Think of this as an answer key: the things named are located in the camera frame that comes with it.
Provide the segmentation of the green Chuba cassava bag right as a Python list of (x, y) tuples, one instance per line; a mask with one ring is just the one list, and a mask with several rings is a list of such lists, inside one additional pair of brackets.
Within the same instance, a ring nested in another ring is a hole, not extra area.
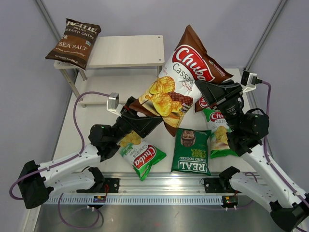
[(206, 117), (208, 129), (211, 130), (210, 158), (214, 159), (229, 155), (237, 156), (228, 145), (227, 133), (231, 132), (231, 129), (222, 113), (219, 110), (212, 110), (210, 108), (204, 109), (203, 113)]

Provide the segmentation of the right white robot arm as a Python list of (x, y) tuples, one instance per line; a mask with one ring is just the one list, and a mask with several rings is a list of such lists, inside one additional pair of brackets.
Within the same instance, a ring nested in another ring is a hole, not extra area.
[(295, 183), (267, 153), (262, 140), (268, 135), (269, 116), (253, 108), (243, 112), (243, 89), (240, 83), (227, 81), (220, 85), (197, 80), (195, 85), (211, 109), (219, 110), (231, 132), (229, 147), (250, 164), (266, 186), (247, 180), (244, 173), (230, 167), (220, 174), (223, 191), (232, 189), (246, 194), (269, 213), (285, 232), (291, 232), (309, 216), (309, 194)]

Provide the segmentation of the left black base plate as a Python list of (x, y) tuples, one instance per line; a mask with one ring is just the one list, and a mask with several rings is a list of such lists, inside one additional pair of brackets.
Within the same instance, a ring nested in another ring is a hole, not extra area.
[(120, 187), (120, 178), (106, 178), (103, 186), (98, 191), (99, 193), (118, 193)]

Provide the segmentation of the brown Chuba cassava bag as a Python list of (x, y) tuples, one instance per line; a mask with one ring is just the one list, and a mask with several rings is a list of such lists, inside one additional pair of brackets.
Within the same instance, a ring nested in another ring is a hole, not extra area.
[(175, 136), (185, 114), (202, 97), (195, 82), (220, 84), (231, 77), (208, 55), (199, 36), (188, 25), (156, 80), (129, 107), (147, 116), (162, 117), (167, 131)]
[(207, 102), (203, 97), (199, 98), (198, 101), (195, 102), (195, 113), (202, 111), (203, 109), (209, 109)]

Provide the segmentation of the green Real chips bag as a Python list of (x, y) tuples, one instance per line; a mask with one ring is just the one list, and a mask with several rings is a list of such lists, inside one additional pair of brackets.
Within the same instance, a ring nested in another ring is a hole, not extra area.
[(210, 135), (210, 130), (178, 129), (171, 171), (210, 176), (208, 162)]

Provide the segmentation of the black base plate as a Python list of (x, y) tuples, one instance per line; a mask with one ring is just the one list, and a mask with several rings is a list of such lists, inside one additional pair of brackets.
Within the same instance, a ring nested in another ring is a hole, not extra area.
[(219, 177), (205, 177), (200, 182), (206, 193), (228, 193), (227, 188)]
[(99, 193), (118, 193), (120, 187), (120, 178), (106, 178), (103, 186), (98, 191)]

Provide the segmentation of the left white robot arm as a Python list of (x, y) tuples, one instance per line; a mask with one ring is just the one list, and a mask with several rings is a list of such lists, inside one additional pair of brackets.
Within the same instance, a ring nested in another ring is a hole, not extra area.
[(136, 111), (130, 110), (134, 97), (130, 97), (125, 105), (119, 104), (117, 93), (107, 97), (107, 110), (118, 116), (112, 126), (93, 125), (88, 136), (90, 143), (82, 142), (80, 151), (57, 160), (40, 164), (31, 160), (24, 165), (16, 185), (26, 209), (44, 204), (56, 193), (100, 192), (105, 179), (96, 165), (112, 158), (125, 136), (134, 131), (145, 138), (163, 120), (159, 116), (138, 116)]

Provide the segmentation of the green Chuba cassava bag centre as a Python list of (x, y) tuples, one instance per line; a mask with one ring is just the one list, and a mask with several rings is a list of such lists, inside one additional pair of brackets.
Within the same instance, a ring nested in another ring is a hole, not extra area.
[(120, 141), (120, 155), (132, 165), (141, 181), (148, 176), (153, 165), (167, 155), (132, 131)]

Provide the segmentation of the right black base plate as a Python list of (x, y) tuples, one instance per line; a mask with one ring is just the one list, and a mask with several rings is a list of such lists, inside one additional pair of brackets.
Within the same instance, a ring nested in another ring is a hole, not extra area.
[(227, 188), (219, 177), (205, 177), (200, 182), (206, 193), (228, 193)]

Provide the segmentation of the brown Kettle sea salt bag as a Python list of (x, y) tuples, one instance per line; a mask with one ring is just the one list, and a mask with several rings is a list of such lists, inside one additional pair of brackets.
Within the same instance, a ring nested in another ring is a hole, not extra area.
[(99, 25), (67, 18), (62, 38), (45, 59), (69, 63), (85, 70), (100, 32)]

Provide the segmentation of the green chuba cassava bag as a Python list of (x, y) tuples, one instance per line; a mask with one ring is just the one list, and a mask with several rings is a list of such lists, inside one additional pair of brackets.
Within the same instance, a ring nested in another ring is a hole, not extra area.
[(219, 110), (212, 110), (210, 108), (204, 109), (203, 113), (206, 117), (208, 129), (211, 130), (210, 158), (214, 159), (229, 155), (237, 156), (228, 145), (227, 133), (231, 132), (231, 129), (222, 113)]
[(167, 155), (132, 131), (120, 141), (120, 155), (132, 165), (141, 181), (148, 176), (153, 165)]

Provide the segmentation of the aluminium mounting rail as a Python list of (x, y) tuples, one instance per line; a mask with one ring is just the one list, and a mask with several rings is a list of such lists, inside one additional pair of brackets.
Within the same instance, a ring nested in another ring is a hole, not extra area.
[(151, 174), (144, 181), (133, 174), (93, 174), (90, 171), (68, 174), (57, 177), (49, 183), (50, 197), (61, 193), (99, 193), (106, 178), (120, 178), (119, 194), (185, 194), (204, 193), (201, 179), (205, 177), (195, 174)]

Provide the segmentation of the white wooden two-tier shelf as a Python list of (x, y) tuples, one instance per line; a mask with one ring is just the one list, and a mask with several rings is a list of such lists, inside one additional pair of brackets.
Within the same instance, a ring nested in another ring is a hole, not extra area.
[(139, 97), (155, 81), (165, 63), (162, 35), (99, 37), (86, 70), (76, 80), (68, 71), (75, 67), (60, 61), (54, 67), (63, 73), (75, 97), (87, 91), (119, 93), (119, 102)]

